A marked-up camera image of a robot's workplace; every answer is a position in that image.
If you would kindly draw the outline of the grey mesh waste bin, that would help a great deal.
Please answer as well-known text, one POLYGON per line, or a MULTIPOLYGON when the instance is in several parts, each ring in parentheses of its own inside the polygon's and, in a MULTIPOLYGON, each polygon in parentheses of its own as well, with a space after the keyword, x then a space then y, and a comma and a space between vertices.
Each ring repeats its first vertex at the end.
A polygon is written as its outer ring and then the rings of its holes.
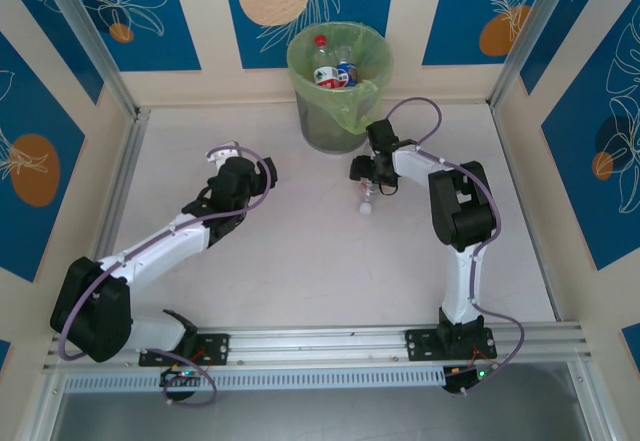
POLYGON ((365 142, 365 126, 376 109, 375 94, 296 88, 295 97, 302 135, 316 150, 344 154, 365 142))

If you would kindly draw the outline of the small controller board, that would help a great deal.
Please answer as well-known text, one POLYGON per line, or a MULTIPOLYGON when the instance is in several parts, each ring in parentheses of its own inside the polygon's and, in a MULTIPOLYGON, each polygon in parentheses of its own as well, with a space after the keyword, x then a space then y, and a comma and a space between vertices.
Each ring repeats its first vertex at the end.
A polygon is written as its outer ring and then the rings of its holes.
POLYGON ((159 386, 161 388, 198 387, 200 376, 193 371, 182 371, 168 368, 161 372, 159 386))
POLYGON ((450 394, 466 396, 470 390, 490 378, 498 369, 498 364, 479 367, 445 367, 445 385, 443 389, 450 394))

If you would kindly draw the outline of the red label bottle red cap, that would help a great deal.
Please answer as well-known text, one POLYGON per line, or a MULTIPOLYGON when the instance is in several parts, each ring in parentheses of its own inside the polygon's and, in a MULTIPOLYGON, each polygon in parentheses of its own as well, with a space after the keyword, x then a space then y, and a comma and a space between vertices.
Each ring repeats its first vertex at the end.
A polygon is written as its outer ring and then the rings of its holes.
POLYGON ((314 38, 313 81, 317 86, 327 89, 339 87, 337 62, 324 35, 314 38))

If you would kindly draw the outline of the green-lined trash bin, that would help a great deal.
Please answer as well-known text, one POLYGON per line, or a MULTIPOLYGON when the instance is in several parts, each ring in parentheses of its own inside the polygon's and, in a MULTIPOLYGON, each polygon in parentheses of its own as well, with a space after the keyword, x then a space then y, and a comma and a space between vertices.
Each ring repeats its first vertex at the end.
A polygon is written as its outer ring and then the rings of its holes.
POLYGON ((360 135, 373 121, 393 71, 393 55, 386 39, 373 28, 355 22, 312 24, 299 32, 286 52, 287 68, 297 97, 326 115, 344 131, 360 135), (314 38, 324 35, 328 47, 351 48, 358 83, 354 87, 327 89, 312 79, 314 38))

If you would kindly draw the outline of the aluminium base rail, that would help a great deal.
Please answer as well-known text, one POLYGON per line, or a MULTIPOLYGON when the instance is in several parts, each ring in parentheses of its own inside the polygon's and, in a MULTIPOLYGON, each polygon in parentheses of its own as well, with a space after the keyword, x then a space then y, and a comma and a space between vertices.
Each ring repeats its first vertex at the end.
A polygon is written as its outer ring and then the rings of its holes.
MULTIPOLYGON (((409 363, 407 326, 300 329, 202 328, 230 336, 229 369, 390 367, 409 363)), ((524 343, 514 363, 573 362, 592 357, 577 322, 524 325, 524 343)))

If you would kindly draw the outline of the small clear bottle white cap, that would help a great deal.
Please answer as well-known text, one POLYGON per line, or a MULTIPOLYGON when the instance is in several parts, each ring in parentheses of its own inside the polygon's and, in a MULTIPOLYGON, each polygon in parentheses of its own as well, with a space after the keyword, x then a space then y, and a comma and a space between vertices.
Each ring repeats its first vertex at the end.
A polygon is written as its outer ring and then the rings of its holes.
POLYGON ((359 183, 361 192, 359 213, 362 215, 370 215, 372 213, 374 202, 380 196, 380 191, 378 190, 376 182, 372 182, 372 187, 361 187, 359 183))

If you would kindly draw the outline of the blue label bottle blue cap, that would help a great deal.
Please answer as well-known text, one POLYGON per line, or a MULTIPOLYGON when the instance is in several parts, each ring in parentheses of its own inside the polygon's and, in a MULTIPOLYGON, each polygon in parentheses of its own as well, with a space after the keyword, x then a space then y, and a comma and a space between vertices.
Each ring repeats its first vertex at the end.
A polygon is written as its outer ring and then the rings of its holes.
POLYGON ((337 47, 335 56, 339 86, 341 88, 355 87, 358 84, 358 73, 351 47, 348 45, 337 47))

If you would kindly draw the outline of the aluminium frame post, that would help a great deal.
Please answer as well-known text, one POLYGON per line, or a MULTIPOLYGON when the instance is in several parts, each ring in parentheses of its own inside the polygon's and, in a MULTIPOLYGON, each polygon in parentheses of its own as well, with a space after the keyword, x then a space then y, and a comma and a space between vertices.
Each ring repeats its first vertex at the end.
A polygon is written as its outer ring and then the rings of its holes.
POLYGON ((81 0, 54 1, 116 102, 131 120, 135 120, 139 107, 81 0))
POLYGON ((536 0, 487 102, 496 108, 519 81, 530 95, 589 0, 536 0))

